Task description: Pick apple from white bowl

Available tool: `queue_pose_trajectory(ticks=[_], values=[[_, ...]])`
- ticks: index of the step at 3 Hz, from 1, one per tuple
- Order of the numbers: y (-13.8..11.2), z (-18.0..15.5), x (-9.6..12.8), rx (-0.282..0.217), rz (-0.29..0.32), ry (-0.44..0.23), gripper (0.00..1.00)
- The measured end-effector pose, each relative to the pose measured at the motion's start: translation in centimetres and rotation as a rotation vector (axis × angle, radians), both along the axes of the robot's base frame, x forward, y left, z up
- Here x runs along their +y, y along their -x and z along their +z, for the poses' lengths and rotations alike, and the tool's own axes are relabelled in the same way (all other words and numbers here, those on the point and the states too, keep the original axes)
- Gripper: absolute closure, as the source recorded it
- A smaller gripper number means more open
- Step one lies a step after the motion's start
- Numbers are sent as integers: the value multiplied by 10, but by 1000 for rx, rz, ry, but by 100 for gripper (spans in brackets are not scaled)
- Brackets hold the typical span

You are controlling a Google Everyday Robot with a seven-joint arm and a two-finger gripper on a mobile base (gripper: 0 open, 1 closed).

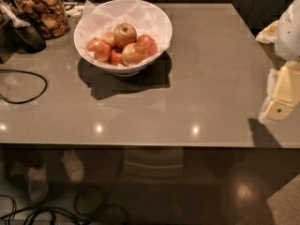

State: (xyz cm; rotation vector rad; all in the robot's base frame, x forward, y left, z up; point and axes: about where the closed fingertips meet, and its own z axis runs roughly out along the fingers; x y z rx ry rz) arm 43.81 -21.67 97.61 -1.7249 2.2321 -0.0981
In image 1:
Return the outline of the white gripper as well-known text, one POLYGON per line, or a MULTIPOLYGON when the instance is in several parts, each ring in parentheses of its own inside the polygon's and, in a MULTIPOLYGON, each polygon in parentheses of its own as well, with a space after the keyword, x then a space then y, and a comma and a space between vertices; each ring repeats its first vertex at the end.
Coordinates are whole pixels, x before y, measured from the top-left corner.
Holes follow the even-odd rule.
POLYGON ((267 97, 260 122, 284 120, 300 103, 300 0, 293 0, 280 16, 275 37, 275 53, 288 61, 280 70, 270 69, 267 97))

